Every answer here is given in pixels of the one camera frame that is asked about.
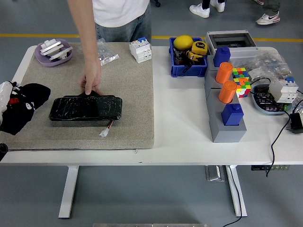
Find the white sneaker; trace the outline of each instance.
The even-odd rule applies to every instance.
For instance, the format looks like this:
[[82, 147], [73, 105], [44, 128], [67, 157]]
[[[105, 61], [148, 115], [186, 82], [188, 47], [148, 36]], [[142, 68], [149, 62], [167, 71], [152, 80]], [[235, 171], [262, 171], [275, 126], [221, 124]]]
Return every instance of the white sneaker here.
[[258, 25], [270, 25], [280, 21], [279, 11], [276, 15], [270, 17], [267, 14], [263, 14], [259, 20], [256, 21]]
[[254, 0], [256, 3], [260, 4], [261, 6], [264, 5], [264, 1], [263, 0]]
[[218, 0], [210, 0], [210, 4], [215, 7], [219, 13], [224, 11], [225, 2], [219, 3]]
[[210, 9], [207, 8], [207, 9], [203, 9], [202, 8], [202, 4], [199, 4], [199, 5], [192, 5], [189, 7], [189, 10], [193, 13], [193, 14], [196, 14], [200, 17], [203, 17], [203, 18], [208, 18], [209, 17], [209, 12], [210, 12]]

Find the table frame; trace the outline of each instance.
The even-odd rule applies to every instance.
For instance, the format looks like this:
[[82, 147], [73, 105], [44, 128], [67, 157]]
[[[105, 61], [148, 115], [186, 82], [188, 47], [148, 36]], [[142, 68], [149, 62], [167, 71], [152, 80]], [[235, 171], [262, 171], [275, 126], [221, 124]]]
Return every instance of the table frame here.
[[[35, 48], [36, 46], [32, 46], [27, 50], [13, 81], [22, 82]], [[239, 143], [212, 143], [204, 79], [172, 78], [169, 75], [171, 68], [169, 48], [153, 47], [152, 51], [155, 114], [155, 144], [152, 149], [11, 151], [1, 161], [1, 165], [10, 166], [68, 166], [59, 218], [70, 217], [79, 166], [135, 165], [224, 165], [236, 216], [239, 217], [241, 213], [240, 203], [242, 216], [247, 215], [236, 166], [270, 165], [271, 142], [287, 121], [287, 117], [264, 115], [256, 110], [249, 97], [240, 99], [248, 131]], [[300, 152], [300, 140], [303, 139], [303, 135], [293, 135], [284, 131], [281, 137], [289, 143], [277, 141], [275, 164], [303, 164], [303, 152]], [[240, 201], [231, 176], [238, 188]]]

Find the rubik's cube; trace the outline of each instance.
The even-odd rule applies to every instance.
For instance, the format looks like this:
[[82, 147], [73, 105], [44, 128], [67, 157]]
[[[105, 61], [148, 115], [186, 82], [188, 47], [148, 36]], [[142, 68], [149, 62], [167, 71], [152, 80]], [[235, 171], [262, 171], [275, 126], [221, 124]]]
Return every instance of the rubik's cube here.
[[249, 75], [245, 68], [233, 68], [232, 69], [233, 81], [237, 84], [237, 96], [238, 98], [246, 97], [251, 90], [249, 83]]

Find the hand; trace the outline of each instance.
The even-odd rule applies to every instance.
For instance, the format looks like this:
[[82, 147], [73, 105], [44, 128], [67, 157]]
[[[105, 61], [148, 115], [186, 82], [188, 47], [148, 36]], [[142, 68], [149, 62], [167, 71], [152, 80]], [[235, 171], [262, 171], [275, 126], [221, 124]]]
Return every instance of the hand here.
[[84, 70], [78, 82], [81, 93], [85, 92], [86, 95], [89, 95], [93, 90], [99, 95], [102, 95], [102, 92], [99, 90], [100, 81], [101, 63], [99, 59], [97, 58], [95, 61], [85, 62]]

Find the blue plastic box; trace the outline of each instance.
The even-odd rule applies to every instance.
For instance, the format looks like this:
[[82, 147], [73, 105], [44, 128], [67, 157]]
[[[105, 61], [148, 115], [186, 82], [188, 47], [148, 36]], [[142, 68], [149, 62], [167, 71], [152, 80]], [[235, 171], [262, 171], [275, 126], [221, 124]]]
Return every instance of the blue plastic box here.
[[[184, 65], [175, 65], [174, 64], [174, 52], [173, 52], [173, 43], [176, 37], [169, 38], [169, 53], [171, 58], [171, 71], [170, 74], [172, 77], [183, 77], [183, 76], [197, 76], [204, 77], [207, 69], [206, 56], [203, 56], [203, 64], [193, 65], [189, 70], [183, 73], [183, 70], [186, 68]], [[200, 37], [193, 37], [194, 42], [202, 41]]]

